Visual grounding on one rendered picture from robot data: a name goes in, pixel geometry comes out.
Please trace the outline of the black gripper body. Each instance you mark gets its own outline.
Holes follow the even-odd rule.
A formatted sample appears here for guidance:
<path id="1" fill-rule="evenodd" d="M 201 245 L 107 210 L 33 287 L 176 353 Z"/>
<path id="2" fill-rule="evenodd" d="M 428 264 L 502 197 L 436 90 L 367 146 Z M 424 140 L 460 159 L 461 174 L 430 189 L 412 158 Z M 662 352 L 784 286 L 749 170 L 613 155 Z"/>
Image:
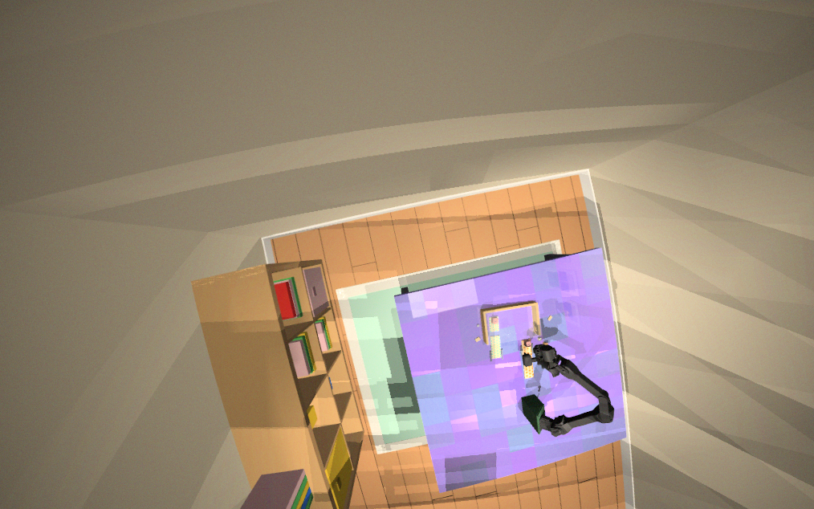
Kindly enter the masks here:
<path id="1" fill-rule="evenodd" d="M 528 366 L 532 366 L 533 362 L 537 362 L 537 364 L 541 364 L 542 369 L 544 369 L 544 367 L 543 367 L 543 358 L 542 357 L 540 357 L 540 358 L 541 359 L 539 359 L 538 357 L 531 358 L 531 354 L 529 354 L 529 353 L 523 354 L 523 359 L 522 359 L 523 365 L 528 367 Z"/>

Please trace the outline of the cream strip with orange dots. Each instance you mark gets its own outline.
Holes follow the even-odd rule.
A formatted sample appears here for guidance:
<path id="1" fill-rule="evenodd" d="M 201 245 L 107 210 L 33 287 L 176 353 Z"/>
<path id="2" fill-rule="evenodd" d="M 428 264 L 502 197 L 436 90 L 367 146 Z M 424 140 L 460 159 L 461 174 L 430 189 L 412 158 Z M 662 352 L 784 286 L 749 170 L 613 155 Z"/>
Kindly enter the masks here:
<path id="1" fill-rule="evenodd" d="M 532 356 L 531 347 L 526 347 L 524 345 L 524 343 L 523 343 L 523 340 L 521 341 L 521 345 L 522 345 L 523 354 L 525 352 L 525 353 L 531 354 L 531 356 Z M 532 366 L 528 366 L 528 367 L 523 366 L 523 367 L 524 367 L 524 379 L 528 378 L 528 377 L 534 377 L 533 364 L 532 364 Z"/>

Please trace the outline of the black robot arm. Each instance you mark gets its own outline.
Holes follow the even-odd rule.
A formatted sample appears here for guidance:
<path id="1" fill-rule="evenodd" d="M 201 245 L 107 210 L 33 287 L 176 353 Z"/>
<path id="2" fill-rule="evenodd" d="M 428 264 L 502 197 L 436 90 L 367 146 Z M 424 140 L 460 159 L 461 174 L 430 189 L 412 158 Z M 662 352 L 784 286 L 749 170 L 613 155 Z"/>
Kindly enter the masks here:
<path id="1" fill-rule="evenodd" d="M 608 397 L 609 393 L 607 390 L 605 391 L 599 385 L 596 385 L 596 383 L 594 383 L 592 380 L 589 380 L 588 377 L 580 372 L 578 367 L 574 365 L 571 360 L 563 358 L 560 354 L 557 355 L 555 347 L 552 347 L 549 344 L 538 344 L 533 348 L 533 351 L 535 357 L 538 357 L 539 359 L 541 359 L 540 357 L 543 358 L 543 367 L 550 372 L 553 377 L 557 377 L 562 374 L 564 377 L 574 380 L 575 382 L 579 383 L 579 385 L 582 385 L 584 389 L 588 390 L 588 392 L 593 394 L 593 396 L 599 401 L 599 405 L 597 405 L 592 411 L 581 413 L 574 417 L 565 417 L 565 415 L 562 414 L 558 417 L 554 417 L 553 420 L 553 418 L 542 414 L 539 419 L 540 430 L 547 430 L 551 432 L 553 437 L 557 437 L 561 434 L 567 434 L 575 427 L 585 426 L 585 424 L 590 424 L 596 421 L 603 424 L 613 422 L 614 407 L 611 405 L 611 397 Z"/>

